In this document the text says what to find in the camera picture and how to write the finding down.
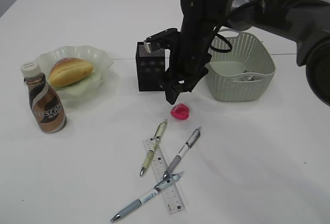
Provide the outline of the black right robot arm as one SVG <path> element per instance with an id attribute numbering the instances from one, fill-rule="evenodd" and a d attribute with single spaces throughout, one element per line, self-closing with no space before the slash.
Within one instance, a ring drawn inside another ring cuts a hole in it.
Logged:
<path id="1" fill-rule="evenodd" d="M 174 104 L 207 74 L 208 51 L 223 26 L 251 27 L 296 43 L 296 62 L 306 68 L 313 93 L 329 104 L 329 3 L 319 0 L 180 0 L 181 30 L 170 43 L 170 67 L 163 88 Z"/>

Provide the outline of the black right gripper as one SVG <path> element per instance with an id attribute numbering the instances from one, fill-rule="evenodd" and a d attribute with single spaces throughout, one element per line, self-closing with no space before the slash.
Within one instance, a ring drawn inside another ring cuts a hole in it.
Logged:
<path id="1" fill-rule="evenodd" d="M 191 92 L 208 73 L 205 64 L 210 61 L 209 38 L 193 37 L 180 32 L 178 45 L 170 50 L 170 65 L 163 77 L 166 101 L 176 103 L 180 93 Z"/>

